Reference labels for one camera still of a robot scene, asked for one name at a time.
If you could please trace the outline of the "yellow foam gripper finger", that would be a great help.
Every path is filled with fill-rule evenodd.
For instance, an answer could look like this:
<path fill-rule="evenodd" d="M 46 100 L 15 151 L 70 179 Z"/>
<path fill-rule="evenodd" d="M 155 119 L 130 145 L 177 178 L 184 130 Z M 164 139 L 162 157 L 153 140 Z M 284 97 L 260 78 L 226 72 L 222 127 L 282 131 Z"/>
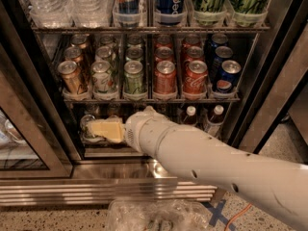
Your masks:
<path fill-rule="evenodd" d="M 95 119 L 89 121 L 87 127 L 91 134 L 103 137 L 108 141 L 120 143 L 124 141 L 124 124 L 120 117 Z"/>

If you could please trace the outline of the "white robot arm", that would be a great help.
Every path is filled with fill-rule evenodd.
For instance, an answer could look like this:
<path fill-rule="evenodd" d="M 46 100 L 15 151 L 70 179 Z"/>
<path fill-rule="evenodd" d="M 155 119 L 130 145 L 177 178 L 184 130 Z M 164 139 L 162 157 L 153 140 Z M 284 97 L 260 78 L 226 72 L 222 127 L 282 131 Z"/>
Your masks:
<path fill-rule="evenodd" d="M 235 193 L 296 231 L 308 231 L 307 165 L 235 149 L 151 106 L 127 120 L 95 119 L 87 127 L 108 141 L 126 141 L 173 176 Z"/>

